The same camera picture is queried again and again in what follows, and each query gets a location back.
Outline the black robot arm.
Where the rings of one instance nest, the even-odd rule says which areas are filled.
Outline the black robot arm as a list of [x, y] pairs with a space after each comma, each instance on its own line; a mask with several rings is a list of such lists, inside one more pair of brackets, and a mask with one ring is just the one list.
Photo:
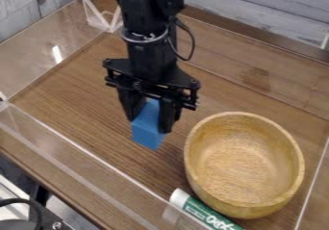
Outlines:
[[185, 109], [194, 110], [201, 82], [179, 67], [190, 58], [178, 51], [178, 29], [189, 27], [178, 13], [183, 0], [116, 0], [123, 18], [122, 39], [126, 59], [106, 59], [106, 84], [116, 89], [129, 120], [135, 120], [147, 100], [159, 102], [155, 121], [158, 131], [167, 134]]

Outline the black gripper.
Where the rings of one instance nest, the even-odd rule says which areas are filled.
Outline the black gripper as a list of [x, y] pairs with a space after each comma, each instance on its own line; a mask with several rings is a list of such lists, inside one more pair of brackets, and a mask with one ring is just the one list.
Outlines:
[[199, 81], [178, 66], [178, 50], [170, 38], [155, 42], [127, 41], [127, 58], [107, 58], [106, 83], [116, 88], [130, 121], [139, 115], [147, 99], [159, 100], [159, 131], [173, 132], [181, 109], [197, 109]]

